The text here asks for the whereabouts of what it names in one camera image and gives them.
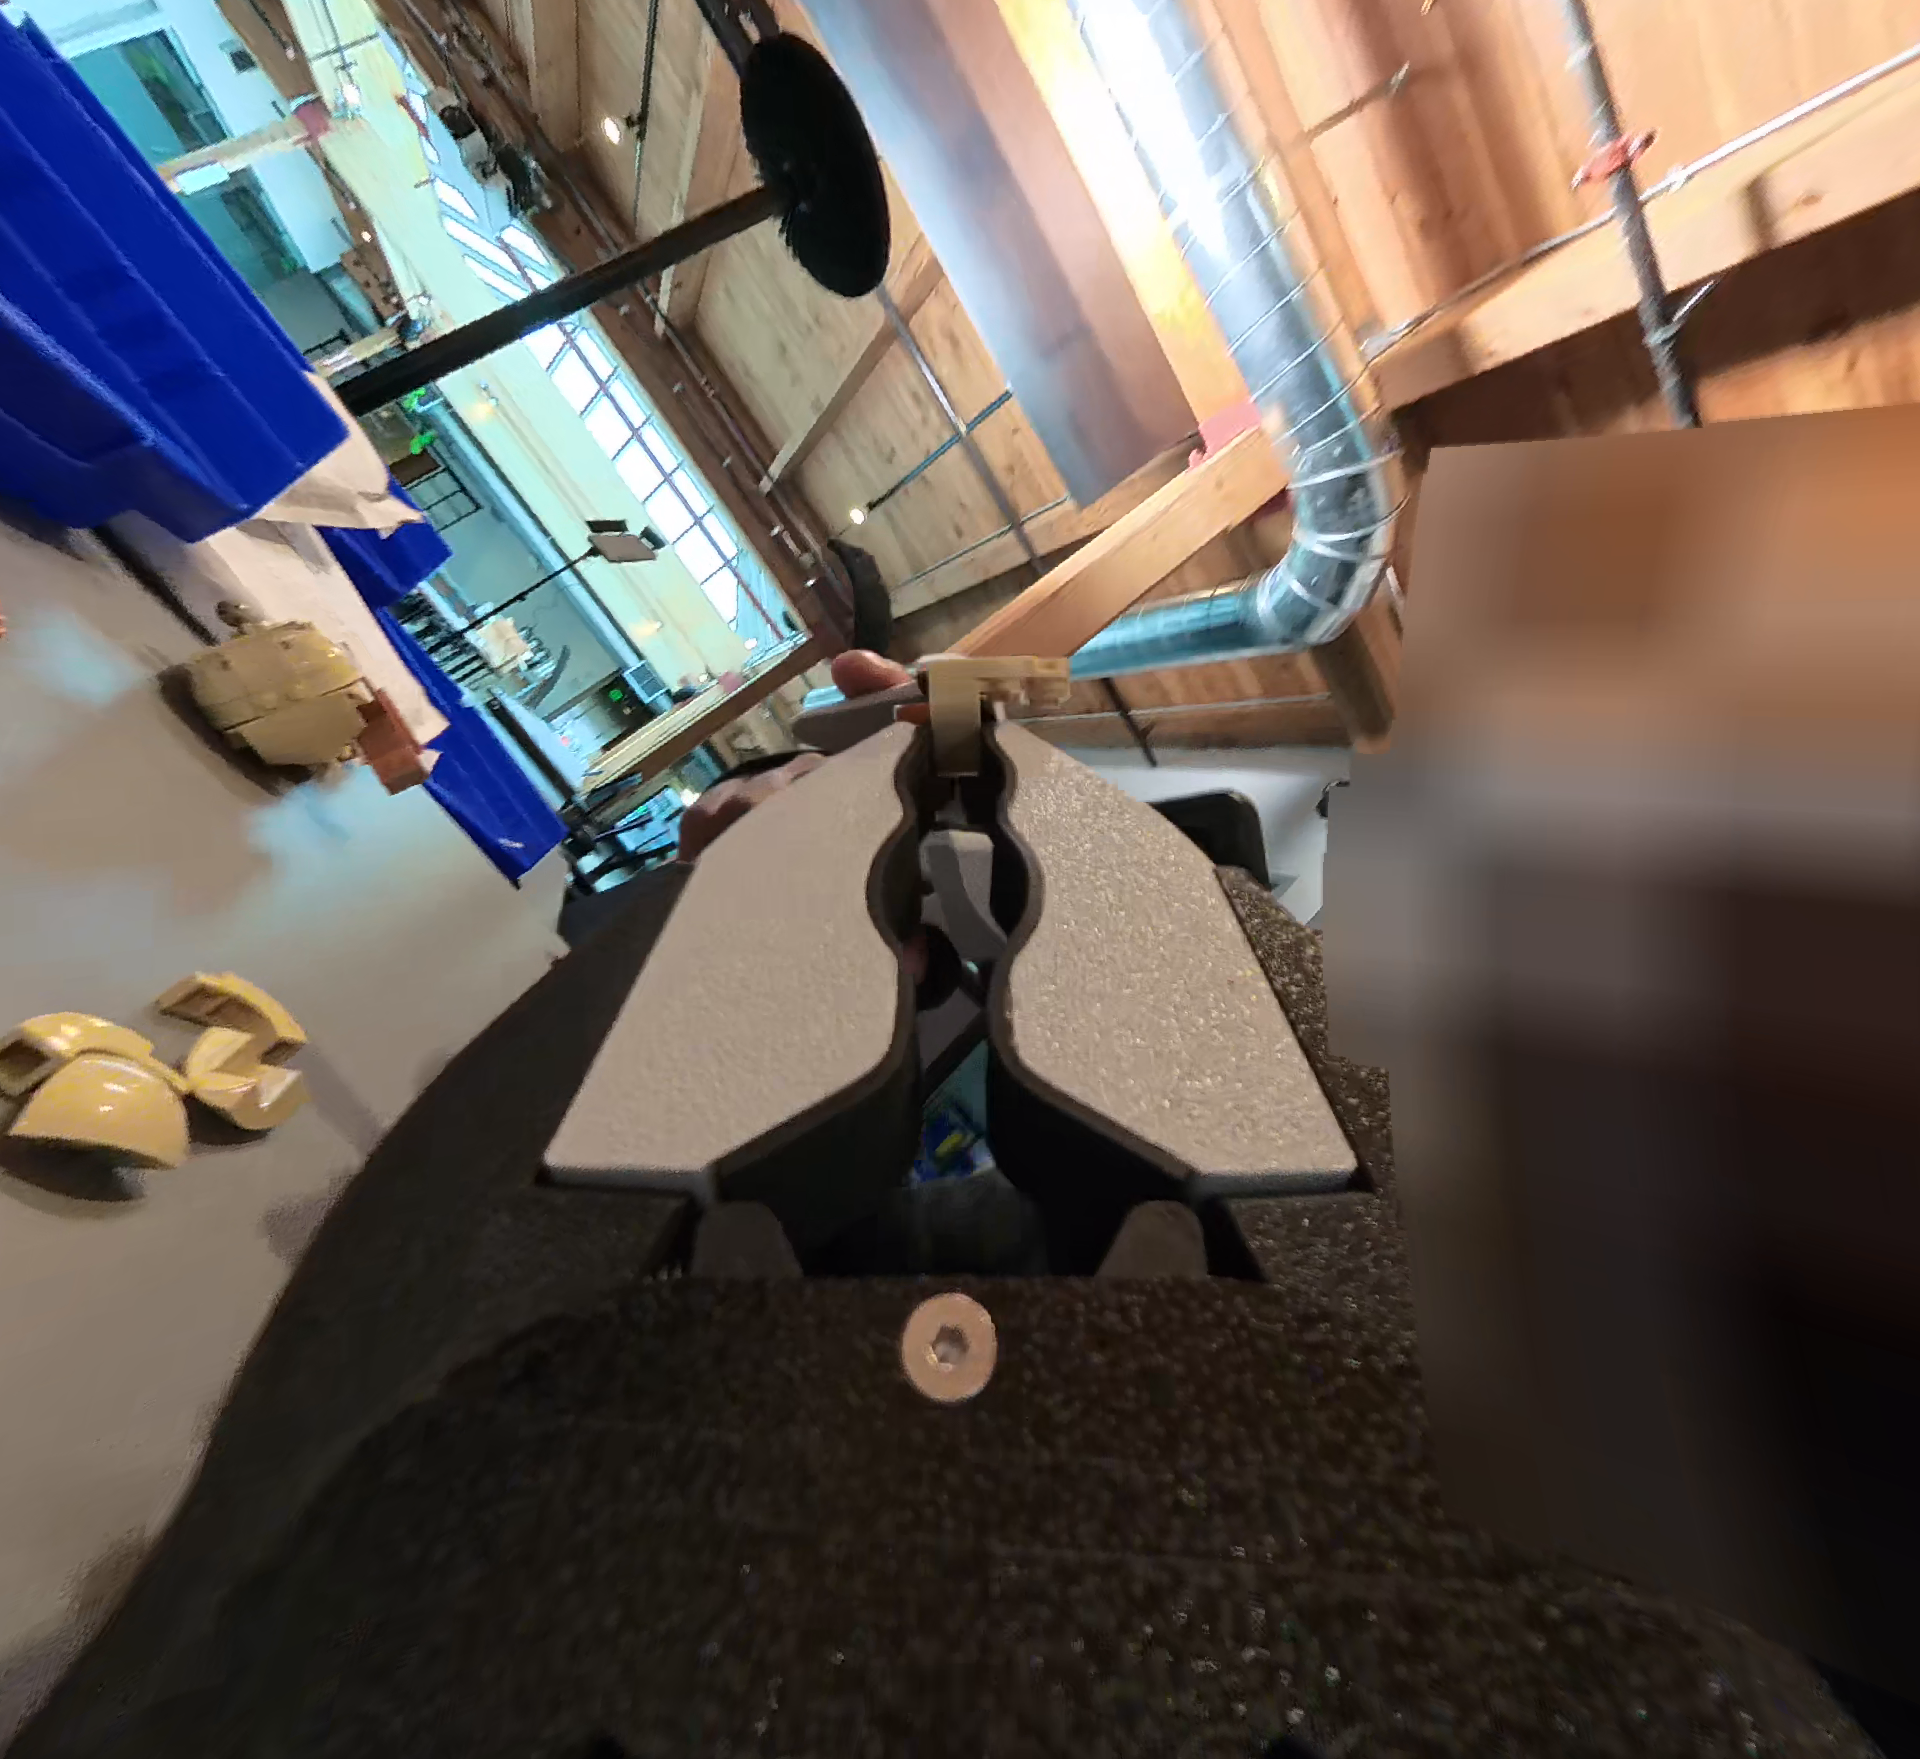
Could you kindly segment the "yellow plate brick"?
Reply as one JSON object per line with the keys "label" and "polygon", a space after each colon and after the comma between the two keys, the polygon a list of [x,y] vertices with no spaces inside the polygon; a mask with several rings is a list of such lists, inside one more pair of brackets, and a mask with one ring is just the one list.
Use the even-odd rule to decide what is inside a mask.
{"label": "yellow plate brick", "polygon": [[981,771],[983,738],[1002,708],[1048,712],[1071,696],[1068,657],[931,654],[910,668],[922,688],[931,771],[944,781]]}

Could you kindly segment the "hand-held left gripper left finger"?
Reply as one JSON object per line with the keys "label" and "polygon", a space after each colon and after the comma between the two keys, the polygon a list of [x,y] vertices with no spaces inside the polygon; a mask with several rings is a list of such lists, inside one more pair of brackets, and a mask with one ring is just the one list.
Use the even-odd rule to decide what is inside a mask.
{"label": "hand-held left gripper left finger", "polygon": [[865,1190],[912,1157],[922,729],[881,729],[700,851],[545,1150],[554,1181]]}

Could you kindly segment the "black floor lamp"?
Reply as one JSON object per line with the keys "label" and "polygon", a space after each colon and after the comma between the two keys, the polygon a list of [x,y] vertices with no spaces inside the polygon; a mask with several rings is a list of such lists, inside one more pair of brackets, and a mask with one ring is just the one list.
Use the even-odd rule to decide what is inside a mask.
{"label": "black floor lamp", "polygon": [[333,391],[345,414],[366,418],[765,224],[778,227],[786,252],[829,294],[872,294],[892,258],[889,203],[873,141],[826,56],[791,32],[752,43],[738,115],[757,188],[345,379]]}

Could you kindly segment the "silver ventilation duct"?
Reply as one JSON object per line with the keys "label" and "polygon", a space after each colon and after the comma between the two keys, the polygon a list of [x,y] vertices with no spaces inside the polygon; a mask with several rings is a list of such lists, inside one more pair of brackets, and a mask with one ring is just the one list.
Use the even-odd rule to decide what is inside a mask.
{"label": "silver ventilation duct", "polygon": [[1260,430],[1283,457],[1291,539],[1235,588],[1126,613],[1068,663],[1079,681],[1304,654],[1341,637],[1385,572],[1400,491],[1377,405],[1199,0],[1067,0]]}

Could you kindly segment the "tan quarter-round brick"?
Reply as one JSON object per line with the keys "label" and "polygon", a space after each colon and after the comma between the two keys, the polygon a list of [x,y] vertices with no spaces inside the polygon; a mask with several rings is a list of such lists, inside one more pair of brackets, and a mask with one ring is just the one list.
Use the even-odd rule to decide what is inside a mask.
{"label": "tan quarter-round brick", "polygon": [[138,1170],[187,1159],[185,1081],[132,1027],[57,1013],[3,1034],[8,1136],[43,1149],[104,1155]]}
{"label": "tan quarter-round brick", "polygon": [[233,972],[193,972],[163,988],[154,1009],[198,1031],[179,1068],[190,1100],[248,1135],[301,1112],[308,1036],[273,992]]}

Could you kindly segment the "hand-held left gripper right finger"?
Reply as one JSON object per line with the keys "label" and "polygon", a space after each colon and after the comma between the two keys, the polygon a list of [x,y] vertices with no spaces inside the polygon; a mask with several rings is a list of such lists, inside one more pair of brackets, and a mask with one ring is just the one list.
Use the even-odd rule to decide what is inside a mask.
{"label": "hand-held left gripper right finger", "polygon": [[991,1004],[1012,1081],[1186,1196],[1347,1187],[1356,1153],[1212,859],[1024,726],[991,745],[1024,878]]}

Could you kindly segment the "partly built tan brick model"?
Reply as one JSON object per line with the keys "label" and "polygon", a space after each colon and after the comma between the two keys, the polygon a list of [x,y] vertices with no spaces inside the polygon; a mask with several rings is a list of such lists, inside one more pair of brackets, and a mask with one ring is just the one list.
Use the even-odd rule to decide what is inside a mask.
{"label": "partly built tan brick model", "polygon": [[308,620],[267,620],[220,600],[227,636],[191,657],[182,684],[227,746],[304,777],[362,765],[387,794],[425,788],[438,751],[391,691]]}

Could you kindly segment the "blue plastic bin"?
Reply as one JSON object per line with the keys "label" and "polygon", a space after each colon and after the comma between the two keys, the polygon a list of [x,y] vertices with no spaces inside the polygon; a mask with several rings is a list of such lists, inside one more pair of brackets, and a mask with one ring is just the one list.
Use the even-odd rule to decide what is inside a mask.
{"label": "blue plastic bin", "polygon": [[318,532],[428,705],[446,720],[446,730],[431,740],[438,758],[425,792],[492,867],[518,885],[563,843],[563,822],[491,718],[468,702],[398,616],[402,601],[451,561],[451,547],[419,521],[389,532],[346,526]]}
{"label": "blue plastic bin", "polygon": [[32,22],[1,22],[1,496],[182,544],[255,518],[350,425]]}

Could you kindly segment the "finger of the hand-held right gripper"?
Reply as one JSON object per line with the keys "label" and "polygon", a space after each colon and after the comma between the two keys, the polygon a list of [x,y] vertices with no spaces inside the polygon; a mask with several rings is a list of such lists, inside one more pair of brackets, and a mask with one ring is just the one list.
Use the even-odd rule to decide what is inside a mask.
{"label": "finger of the hand-held right gripper", "polygon": [[978,830],[942,825],[920,847],[918,948],[923,981],[993,981],[1006,930],[993,906],[994,843]]}

